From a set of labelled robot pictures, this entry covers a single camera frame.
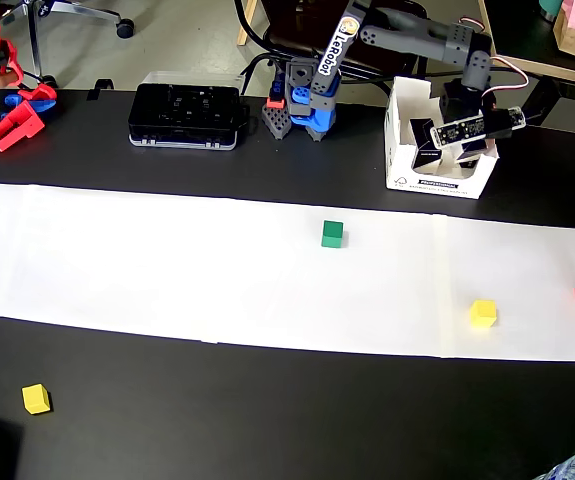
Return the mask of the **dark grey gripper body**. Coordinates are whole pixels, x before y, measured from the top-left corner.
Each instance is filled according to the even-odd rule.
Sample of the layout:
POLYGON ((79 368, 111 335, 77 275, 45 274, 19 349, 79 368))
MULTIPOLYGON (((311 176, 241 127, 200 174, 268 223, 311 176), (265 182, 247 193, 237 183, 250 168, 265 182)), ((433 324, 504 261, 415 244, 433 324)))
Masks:
POLYGON ((444 123, 476 116, 481 111, 491 110, 495 106, 496 97, 494 93, 482 96, 482 91, 463 86, 460 78, 443 84, 441 114, 444 123))

